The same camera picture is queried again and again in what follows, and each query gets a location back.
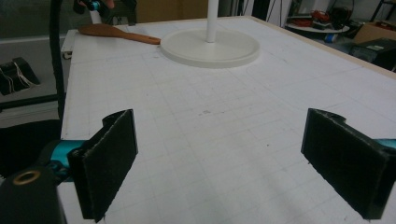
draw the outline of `black bag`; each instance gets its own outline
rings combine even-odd
[[[10,63],[0,64],[0,92],[3,95],[29,89],[39,84],[29,63],[23,58],[15,58]]]

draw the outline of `white table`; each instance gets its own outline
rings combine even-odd
[[[127,29],[161,38],[205,25]],[[219,28],[256,38],[259,59],[203,69],[174,63],[157,46],[76,36],[62,137],[88,139],[106,115],[135,115],[139,154],[106,223],[368,223],[301,154],[306,112],[328,110],[372,138],[394,138],[394,74],[251,18],[219,20]],[[92,223],[72,183],[59,191],[69,223]],[[394,223],[394,191],[371,223]]]

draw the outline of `round white base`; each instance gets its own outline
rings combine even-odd
[[[186,65],[228,68],[251,63],[260,55],[260,44],[249,35],[230,30],[216,31],[215,43],[206,42],[206,29],[174,32],[161,40],[163,54]]]

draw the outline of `cardboard box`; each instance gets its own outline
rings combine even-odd
[[[179,21],[201,19],[207,16],[205,0],[145,0],[136,7],[136,21]]]
[[[353,40],[355,44],[360,44],[379,38],[396,40],[396,31],[378,27],[375,25],[375,22],[368,22],[361,27]]]

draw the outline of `wooden spatula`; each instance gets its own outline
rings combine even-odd
[[[160,45],[161,39],[149,35],[139,35],[133,33],[126,33],[122,30],[107,24],[91,24],[78,28],[78,31],[83,35],[95,35],[105,37],[119,37],[134,41],[139,41],[152,45]]]

